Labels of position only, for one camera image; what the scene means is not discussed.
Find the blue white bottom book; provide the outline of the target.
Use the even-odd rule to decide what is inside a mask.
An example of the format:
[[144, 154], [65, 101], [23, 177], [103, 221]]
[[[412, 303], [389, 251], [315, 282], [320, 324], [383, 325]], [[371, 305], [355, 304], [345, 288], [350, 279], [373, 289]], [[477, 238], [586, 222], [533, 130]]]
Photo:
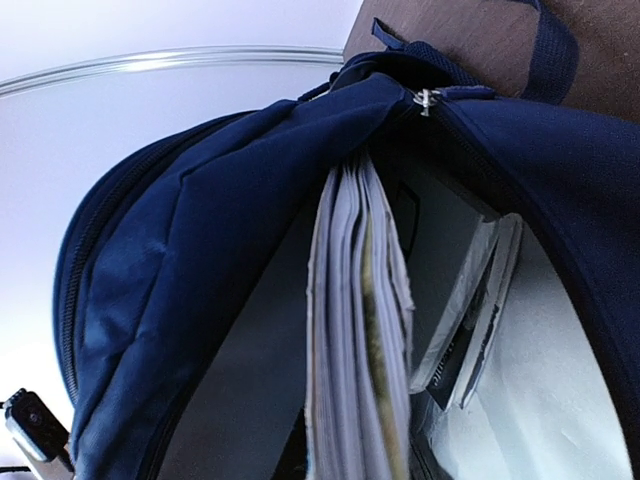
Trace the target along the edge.
[[308, 262], [307, 478], [407, 479], [414, 302], [364, 151], [330, 170]]

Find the navy blue student backpack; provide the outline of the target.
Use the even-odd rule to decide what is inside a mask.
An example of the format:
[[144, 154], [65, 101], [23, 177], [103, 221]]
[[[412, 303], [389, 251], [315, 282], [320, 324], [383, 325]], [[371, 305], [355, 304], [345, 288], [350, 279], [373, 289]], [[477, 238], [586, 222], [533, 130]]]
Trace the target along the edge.
[[415, 13], [89, 191], [74, 478], [638, 477], [639, 5]]

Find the Wuthering Heights book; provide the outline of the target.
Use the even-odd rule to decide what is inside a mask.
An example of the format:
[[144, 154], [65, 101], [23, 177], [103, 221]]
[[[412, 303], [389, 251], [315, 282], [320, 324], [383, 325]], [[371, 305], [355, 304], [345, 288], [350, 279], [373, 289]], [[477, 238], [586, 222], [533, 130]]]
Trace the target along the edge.
[[443, 411], [465, 407], [488, 356], [523, 233], [516, 214], [477, 224], [416, 385]]

